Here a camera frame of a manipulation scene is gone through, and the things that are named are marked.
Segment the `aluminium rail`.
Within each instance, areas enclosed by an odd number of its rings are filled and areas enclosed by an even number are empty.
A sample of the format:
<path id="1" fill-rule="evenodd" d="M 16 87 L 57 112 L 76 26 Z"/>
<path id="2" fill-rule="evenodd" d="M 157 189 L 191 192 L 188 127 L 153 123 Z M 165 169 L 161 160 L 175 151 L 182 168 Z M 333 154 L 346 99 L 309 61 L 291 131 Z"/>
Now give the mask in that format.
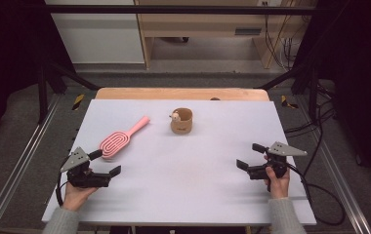
<path id="1" fill-rule="evenodd" d="M 31 159 L 45 135 L 52 118 L 58 109 L 58 104 L 60 103 L 61 98 L 60 95 L 53 95 L 52 100 L 48 105 L 47 116 L 36 126 L 31 138 L 21 153 L 21 156 L 15 163 L 13 170 L 10 172 L 9 177 L 0 192 L 0 219 L 13 198 Z"/>
<path id="2" fill-rule="evenodd" d="M 322 162 L 334 184 L 355 233 L 371 234 L 371 227 L 324 140 L 320 143 L 320 152 Z"/>

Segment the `wooden desk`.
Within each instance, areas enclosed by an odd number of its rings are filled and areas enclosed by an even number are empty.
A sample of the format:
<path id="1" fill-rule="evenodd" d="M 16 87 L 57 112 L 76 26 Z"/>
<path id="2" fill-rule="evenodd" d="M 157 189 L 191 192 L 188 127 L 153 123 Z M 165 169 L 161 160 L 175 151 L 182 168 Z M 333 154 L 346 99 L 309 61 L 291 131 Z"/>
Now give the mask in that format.
<path id="1" fill-rule="evenodd" d="M 134 0 L 137 6 L 314 7 L 318 0 Z M 309 18 L 303 16 L 139 14 L 144 38 L 248 37 L 265 69 L 276 64 L 282 38 L 301 38 Z"/>

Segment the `person's left hand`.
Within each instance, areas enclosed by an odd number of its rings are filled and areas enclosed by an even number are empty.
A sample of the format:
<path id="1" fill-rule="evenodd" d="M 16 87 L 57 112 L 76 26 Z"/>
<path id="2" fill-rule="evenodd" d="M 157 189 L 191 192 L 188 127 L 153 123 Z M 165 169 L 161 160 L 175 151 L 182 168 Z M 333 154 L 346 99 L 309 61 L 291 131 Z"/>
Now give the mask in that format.
<path id="1" fill-rule="evenodd" d="M 79 188 L 70 183 L 66 185 L 62 207 L 77 212 L 88 200 L 89 196 L 97 191 L 96 187 Z"/>

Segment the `white cabinet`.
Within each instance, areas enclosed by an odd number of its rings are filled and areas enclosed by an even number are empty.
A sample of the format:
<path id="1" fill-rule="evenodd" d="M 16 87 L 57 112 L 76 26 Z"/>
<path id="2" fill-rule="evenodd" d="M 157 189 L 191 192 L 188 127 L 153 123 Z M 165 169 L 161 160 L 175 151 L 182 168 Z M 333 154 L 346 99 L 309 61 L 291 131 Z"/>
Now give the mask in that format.
<path id="1" fill-rule="evenodd" d="M 52 14 L 73 63 L 144 63 L 134 14 Z"/>

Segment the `person's right hand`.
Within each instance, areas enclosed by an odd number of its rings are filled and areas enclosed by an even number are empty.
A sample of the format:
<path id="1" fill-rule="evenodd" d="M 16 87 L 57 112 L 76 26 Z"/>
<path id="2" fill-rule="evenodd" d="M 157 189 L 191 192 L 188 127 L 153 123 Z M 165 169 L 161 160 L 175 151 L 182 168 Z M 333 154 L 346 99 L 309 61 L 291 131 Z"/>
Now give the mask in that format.
<path id="1" fill-rule="evenodd" d="M 273 168 L 266 167 L 268 179 L 264 180 L 269 187 L 269 193 L 272 199 L 283 199 L 288 197 L 290 172 L 287 171 L 282 177 L 277 177 Z"/>

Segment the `wooden table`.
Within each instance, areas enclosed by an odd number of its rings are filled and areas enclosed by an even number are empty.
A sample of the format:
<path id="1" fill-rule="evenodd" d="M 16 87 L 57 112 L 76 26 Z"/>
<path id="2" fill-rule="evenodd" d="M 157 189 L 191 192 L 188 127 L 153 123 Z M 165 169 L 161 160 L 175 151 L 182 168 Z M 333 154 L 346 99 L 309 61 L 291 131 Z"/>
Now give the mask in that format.
<path id="1" fill-rule="evenodd" d="M 261 89 L 240 88 L 101 88 L 96 99 L 191 99 L 269 101 Z"/>

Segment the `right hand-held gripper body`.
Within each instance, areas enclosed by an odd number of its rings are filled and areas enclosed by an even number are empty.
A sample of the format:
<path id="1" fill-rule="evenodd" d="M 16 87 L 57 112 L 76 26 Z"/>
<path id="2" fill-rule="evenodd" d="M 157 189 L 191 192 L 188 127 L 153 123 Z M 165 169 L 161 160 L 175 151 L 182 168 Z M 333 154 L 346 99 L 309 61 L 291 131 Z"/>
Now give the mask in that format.
<path id="1" fill-rule="evenodd" d="M 266 167 L 273 168 L 277 177 L 282 177 L 287 171 L 288 156 L 307 156 L 305 150 L 295 148 L 282 142 L 276 141 L 272 146 L 266 147 L 267 161 L 261 166 L 250 166 L 247 173 L 251 179 L 268 179 Z"/>

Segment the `black frame bar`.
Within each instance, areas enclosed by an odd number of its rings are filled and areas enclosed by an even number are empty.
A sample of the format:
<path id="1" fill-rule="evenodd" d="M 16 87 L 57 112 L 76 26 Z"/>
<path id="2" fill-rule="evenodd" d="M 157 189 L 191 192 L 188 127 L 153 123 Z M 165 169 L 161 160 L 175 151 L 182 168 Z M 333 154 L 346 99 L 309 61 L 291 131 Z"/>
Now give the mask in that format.
<path id="1" fill-rule="evenodd" d="M 193 15 L 291 15 L 311 16 L 315 8 L 294 7 L 222 7 L 167 5 L 46 5 L 50 13 L 64 14 L 193 14 Z"/>

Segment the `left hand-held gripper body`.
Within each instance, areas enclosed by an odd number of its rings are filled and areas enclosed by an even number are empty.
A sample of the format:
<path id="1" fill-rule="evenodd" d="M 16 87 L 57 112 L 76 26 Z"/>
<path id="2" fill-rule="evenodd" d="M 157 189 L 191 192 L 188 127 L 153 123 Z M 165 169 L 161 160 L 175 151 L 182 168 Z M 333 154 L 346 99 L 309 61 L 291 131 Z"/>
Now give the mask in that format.
<path id="1" fill-rule="evenodd" d="M 61 167 L 61 172 L 66 173 L 67 181 L 74 187 L 108 187 L 109 174 L 97 174 L 90 169 L 90 153 L 77 147 Z"/>

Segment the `black frame strut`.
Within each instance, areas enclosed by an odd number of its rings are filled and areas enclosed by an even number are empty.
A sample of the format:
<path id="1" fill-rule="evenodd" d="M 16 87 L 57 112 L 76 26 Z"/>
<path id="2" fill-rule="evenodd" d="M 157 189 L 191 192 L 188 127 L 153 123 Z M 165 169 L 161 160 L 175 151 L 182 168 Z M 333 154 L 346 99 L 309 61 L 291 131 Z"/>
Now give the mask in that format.
<path id="1" fill-rule="evenodd" d="M 291 70 L 279 75 L 277 78 L 260 86 L 261 90 L 268 91 L 276 85 L 294 78 L 294 83 L 291 87 L 293 95 L 301 95 L 306 89 L 309 89 L 309 105 L 308 116 L 313 123 L 317 122 L 317 93 L 318 93 L 318 77 L 313 64 L 303 62 Z"/>
<path id="2" fill-rule="evenodd" d="M 92 91 L 98 91 L 101 88 L 55 62 L 42 64 L 37 72 L 39 124 L 43 123 L 48 116 L 47 84 L 50 84 L 55 94 L 63 94 L 67 89 L 67 85 L 62 80 L 62 77 L 70 78 L 72 81 Z"/>

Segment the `white board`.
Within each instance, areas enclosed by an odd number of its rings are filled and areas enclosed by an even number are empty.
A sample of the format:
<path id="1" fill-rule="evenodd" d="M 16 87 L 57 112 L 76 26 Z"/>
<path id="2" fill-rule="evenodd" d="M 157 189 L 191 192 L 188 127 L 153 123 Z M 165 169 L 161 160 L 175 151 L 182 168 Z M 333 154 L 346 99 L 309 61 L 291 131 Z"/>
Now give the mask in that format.
<path id="1" fill-rule="evenodd" d="M 171 130 L 171 113 L 188 108 L 192 129 Z M 113 158 L 91 167 L 122 172 L 90 196 L 83 223 L 99 225 L 268 224 L 269 194 L 236 160 L 262 165 L 253 143 L 271 146 L 285 135 L 271 101 L 94 99 L 74 144 L 86 152 L 115 131 L 127 131 L 143 116 L 149 123 Z"/>

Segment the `brown cup with figurine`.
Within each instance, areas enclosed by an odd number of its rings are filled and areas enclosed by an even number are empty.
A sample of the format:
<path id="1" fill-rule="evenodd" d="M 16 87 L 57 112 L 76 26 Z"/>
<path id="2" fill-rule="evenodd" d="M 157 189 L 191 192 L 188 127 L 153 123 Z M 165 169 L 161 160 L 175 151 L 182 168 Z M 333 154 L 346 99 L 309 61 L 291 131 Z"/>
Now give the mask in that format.
<path id="1" fill-rule="evenodd" d="M 171 130 L 177 135 L 186 135 L 191 132 L 193 113 L 188 108 L 177 108 L 171 115 Z"/>

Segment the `pink hairbrush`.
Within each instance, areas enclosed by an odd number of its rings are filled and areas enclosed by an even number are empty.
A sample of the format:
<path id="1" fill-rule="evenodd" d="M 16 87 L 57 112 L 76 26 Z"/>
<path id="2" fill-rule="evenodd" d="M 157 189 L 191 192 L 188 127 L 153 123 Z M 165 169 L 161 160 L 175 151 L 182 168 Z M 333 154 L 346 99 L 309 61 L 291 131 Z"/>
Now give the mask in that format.
<path id="1" fill-rule="evenodd" d="M 130 130 L 114 132 L 100 143 L 103 158 L 110 159 L 122 150 L 131 139 L 131 136 L 149 123 L 149 118 L 143 116 Z"/>

